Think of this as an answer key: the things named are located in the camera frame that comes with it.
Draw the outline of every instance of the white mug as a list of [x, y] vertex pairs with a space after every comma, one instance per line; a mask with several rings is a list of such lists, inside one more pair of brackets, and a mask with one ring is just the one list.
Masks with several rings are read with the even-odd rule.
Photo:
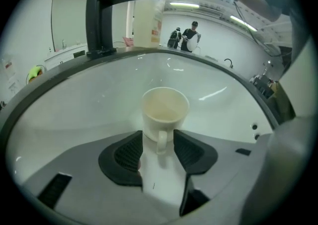
[[173, 88], [157, 87], [144, 94], [142, 111], [144, 134], [157, 142], [157, 154], [164, 154], [173, 130], [182, 125], [189, 111], [188, 99]]

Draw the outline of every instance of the yellow-green object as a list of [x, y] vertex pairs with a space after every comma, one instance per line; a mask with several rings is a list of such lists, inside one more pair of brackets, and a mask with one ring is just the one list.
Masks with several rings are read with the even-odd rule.
[[30, 80], [31, 78], [34, 78], [34, 77], [38, 76], [40, 70], [41, 70], [41, 67], [39, 67], [39, 66], [34, 66], [34, 67], [29, 71], [29, 80]]

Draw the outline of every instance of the mug handle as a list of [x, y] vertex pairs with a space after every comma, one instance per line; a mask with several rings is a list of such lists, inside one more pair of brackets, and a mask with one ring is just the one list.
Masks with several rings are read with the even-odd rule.
[[167, 148], [167, 132], [159, 131], [159, 138], [157, 142], [157, 154], [165, 154]]

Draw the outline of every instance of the white cabinet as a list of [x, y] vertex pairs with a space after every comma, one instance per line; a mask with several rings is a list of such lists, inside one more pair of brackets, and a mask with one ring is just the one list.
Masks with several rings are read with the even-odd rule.
[[45, 61], [45, 67], [50, 70], [62, 63], [65, 63], [74, 58], [74, 53], [84, 51], [87, 52], [87, 45], [72, 46], [58, 52], [52, 53]]

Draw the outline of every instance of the ceiling light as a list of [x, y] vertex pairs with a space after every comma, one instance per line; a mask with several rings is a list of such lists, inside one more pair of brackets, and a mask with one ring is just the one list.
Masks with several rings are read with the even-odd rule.
[[171, 5], [175, 6], [188, 6], [188, 7], [194, 7], [194, 8], [199, 8], [200, 6], [197, 4], [192, 4], [192, 3], [184, 3], [184, 2], [171, 2]]
[[245, 23], [244, 21], [240, 20], [239, 18], [235, 17], [235, 16], [231, 16], [231, 19], [234, 19], [236, 20], [237, 22], [240, 22], [241, 24], [243, 25], [246, 25], [249, 29], [251, 29], [252, 31], [254, 32], [257, 32], [257, 30], [253, 27], [253, 26], [250, 26], [248, 23]]

